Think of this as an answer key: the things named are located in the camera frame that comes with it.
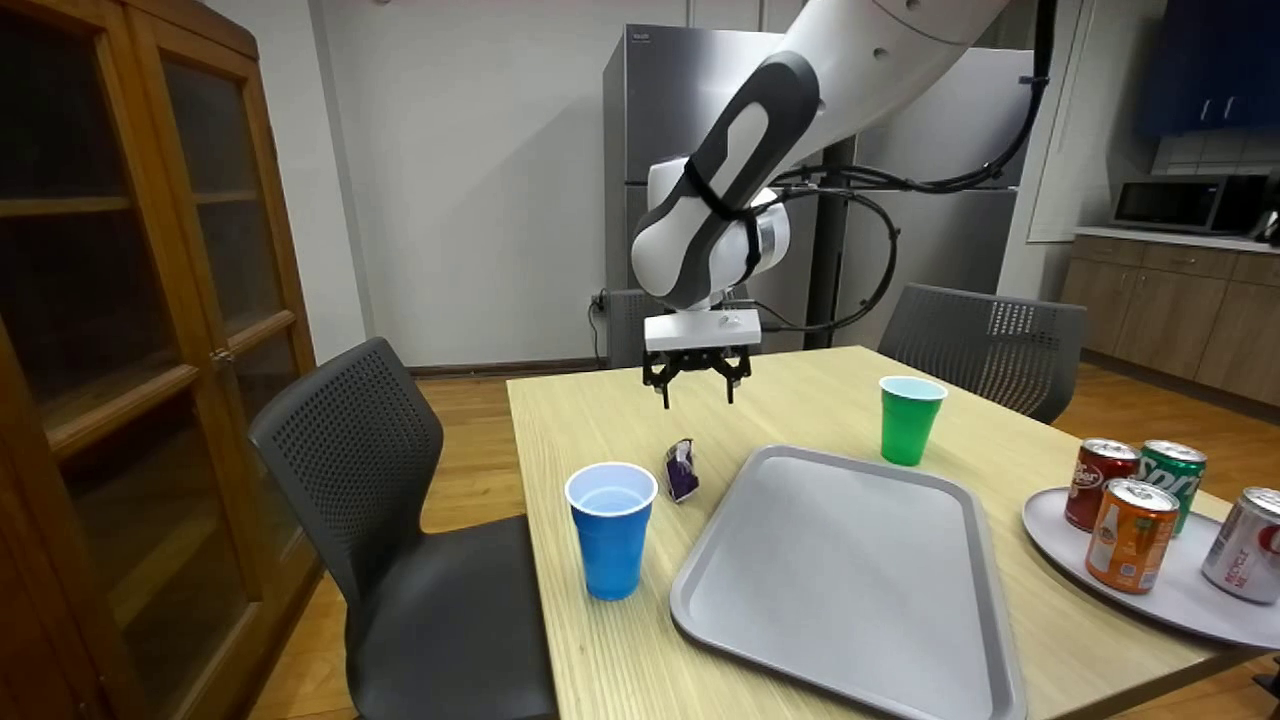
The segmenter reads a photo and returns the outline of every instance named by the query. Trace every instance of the red can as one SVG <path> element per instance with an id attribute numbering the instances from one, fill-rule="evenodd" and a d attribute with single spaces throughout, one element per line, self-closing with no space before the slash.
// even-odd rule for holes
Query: red can
<path id="1" fill-rule="evenodd" d="M 1103 494 L 1120 478 L 1134 478 L 1138 460 L 1128 443 L 1092 436 L 1081 443 L 1071 498 L 1066 498 L 1066 521 L 1084 532 L 1097 523 L 1097 509 L 1103 503 Z"/>
<path id="2" fill-rule="evenodd" d="M 1160 578 L 1170 529 L 1176 498 L 1143 479 L 1113 479 L 1088 542 L 1088 578 L 1117 594 L 1148 596 Z"/>

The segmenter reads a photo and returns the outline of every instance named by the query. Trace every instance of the gray chair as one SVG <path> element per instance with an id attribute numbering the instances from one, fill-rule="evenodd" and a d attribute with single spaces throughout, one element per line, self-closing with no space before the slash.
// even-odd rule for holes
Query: gray chair
<path id="1" fill-rule="evenodd" d="M 284 387 L 252 443 L 346 600 L 358 716 L 551 716 L 523 515 L 425 536 L 442 429 L 366 342 Z"/>
<path id="2" fill-rule="evenodd" d="M 907 284 L 878 352 L 1053 423 L 1071 394 L 1088 313 Z"/>

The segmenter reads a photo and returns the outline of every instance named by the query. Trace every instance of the plate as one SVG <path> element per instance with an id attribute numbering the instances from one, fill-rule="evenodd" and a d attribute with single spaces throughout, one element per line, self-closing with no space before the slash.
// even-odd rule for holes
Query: plate
<path id="1" fill-rule="evenodd" d="M 1061 572 L 1066 572 L 1097 596 L 1125 606 L 1148 621 L 1160 621 L 1197 636 L 1226 640 L 1226 646 L 1280 649 L 1276 606 L 1234 600 L 1201 578 L 1201 565 L 1221 529 L 1217 521 L 1191 512 L 1182 532 L 1166 544 L 1153 594 L 1125 596 L 1088 578 L 1084 568 L 1088 532 L 1065 521 L 1065 503 L 1066 503 L 1066 490 L 1037 494 L 1024 503 L 1024 532 Z"/>
<path id="2" fill-rule="evenodd" d="M 674 572 L 674 629 L 891 716 L 1024 716 L 970 498 L 800 447 L 755 454 Z"/>

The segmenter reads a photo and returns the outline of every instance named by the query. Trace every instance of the chair backrest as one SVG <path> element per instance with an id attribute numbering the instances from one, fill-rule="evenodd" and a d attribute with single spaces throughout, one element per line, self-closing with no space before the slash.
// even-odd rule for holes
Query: chair backrest
<path id="1" fill-rule="evenodd" d="M 419 542 L 442 429 L 388 342 L 365 342 L 289 385 L 252 443 L 346 606 Z"/>
<path id="2" fill-rule="evenodd" d="M 1088 313 L 907 284 L 878 352 L 1053 423 L 1071 394 Z"/>

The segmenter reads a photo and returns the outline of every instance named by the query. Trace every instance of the green plastic cup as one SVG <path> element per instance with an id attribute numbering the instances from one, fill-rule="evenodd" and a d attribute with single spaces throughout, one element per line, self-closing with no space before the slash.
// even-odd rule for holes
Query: green plastic cup
<path id="1" fill-rule="evenodd" d="M 887 465 L 920 465 L 944 402 L 946 387 L 928 378 L 878 378 L 878 457 Z"/>

